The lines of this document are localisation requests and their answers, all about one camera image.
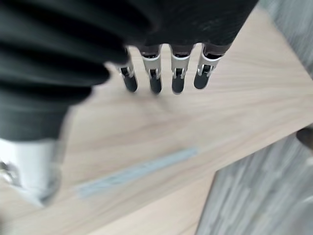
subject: robotic finger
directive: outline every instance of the robotic finger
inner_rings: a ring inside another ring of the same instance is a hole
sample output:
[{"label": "robotic finger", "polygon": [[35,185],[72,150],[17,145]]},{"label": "robotic finger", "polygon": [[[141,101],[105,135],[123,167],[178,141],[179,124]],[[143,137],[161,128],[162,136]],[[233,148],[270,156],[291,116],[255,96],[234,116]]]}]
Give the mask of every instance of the robotic finger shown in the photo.
[{"label": "robotic finger", "polygon": [[140,53],[149,77],[150,89],[154,94],[159,94],[162,90],[161,45],[142,47]]},{"label": "robotic finger", "polygon": [[134,66],[131,57],[129,56],[129,60],[126,64],[117,67],[117,70],[122,75],[127,90],[130,92],[135,92],[138,88],[138,83],[136,80]]},{"label": "robotic finger", "polygon": [[216,68],[222,57],[222,55],[214,55],[205,52],[205,44],[203,44],[194,80],[194,86],[197,89],[203,89],[206,87],[213,70]]}]

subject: gray strip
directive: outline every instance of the gray strip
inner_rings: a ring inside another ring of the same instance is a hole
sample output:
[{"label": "gray strip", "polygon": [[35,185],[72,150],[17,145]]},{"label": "gray strip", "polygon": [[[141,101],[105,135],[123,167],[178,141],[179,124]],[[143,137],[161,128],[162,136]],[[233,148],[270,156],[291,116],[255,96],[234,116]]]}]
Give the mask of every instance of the gray strip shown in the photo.
[{"label": "gray strip", "polygon": [[162,168],[185,161],[197,155],[197,153],[198,150],[196,148],[185,149],[153,161],[135,165],[110,176],[81,184],[76,187],[76,191],[79,197],[86,198],[95,193],[104,192],[117,185],[128,183],[129,181],[139,179]]}]

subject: wooden table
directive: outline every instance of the wooden table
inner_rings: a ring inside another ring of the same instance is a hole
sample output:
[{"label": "wooden table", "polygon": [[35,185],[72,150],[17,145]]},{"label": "wooden table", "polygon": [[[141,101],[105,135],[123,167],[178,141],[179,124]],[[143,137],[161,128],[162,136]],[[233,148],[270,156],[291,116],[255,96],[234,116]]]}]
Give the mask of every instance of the wooden table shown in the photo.
[{"label": "wooden table", "polygon": [[[174,95],[170,50],[163,46],[158,97],[131,49],[138,91],[126,92],[112,70],[111,81],[72,113],[55,203],[38,210],[0,184],[0,213],[11,232],[192,235],[216,170],[313,121],[313,83],[262,10],[251,14],[202,91],[193,87],[200,48],[193,50],[184,92]],[[189,147],[199,153],[103,193],[81,199],[74,190]]]}]

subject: robotic hand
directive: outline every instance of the robotic hand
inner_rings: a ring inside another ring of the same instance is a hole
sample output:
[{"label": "robotic hand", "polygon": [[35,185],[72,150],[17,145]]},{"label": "robotic hand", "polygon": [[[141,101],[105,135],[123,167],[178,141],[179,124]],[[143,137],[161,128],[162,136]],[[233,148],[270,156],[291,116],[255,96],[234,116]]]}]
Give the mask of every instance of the robotic hand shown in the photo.
[{"label": "robotic hand", "polygon": [[138,47],[151,91],[161,92],[160,47],[172,50],[179,94],[193,45],[203,89],[257,0],[3,0],[0,3],[0,173],[25,199],[47,205],[61,180],[62,123],[106,82],[113,62],[137,89],[127,46]]}]

